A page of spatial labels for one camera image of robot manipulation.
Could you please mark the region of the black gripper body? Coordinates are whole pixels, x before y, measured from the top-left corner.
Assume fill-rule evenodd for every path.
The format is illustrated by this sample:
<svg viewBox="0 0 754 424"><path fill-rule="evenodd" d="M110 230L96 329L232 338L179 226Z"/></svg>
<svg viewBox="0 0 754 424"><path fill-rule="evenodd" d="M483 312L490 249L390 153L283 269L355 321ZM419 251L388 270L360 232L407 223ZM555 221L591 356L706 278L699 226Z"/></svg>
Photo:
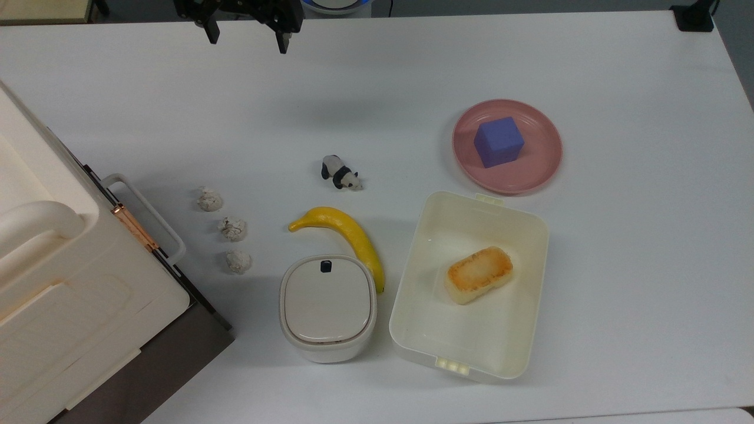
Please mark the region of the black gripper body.
<svg viewBox="0 0 754 424"><path fill-rule="evenodd" d="M278 22L288 22L294 33L300 32L303 24L303 8L299 1L175 1L178 16L194 21L203 27L203 17L222 11L250 16L274 32Z"/></svg>

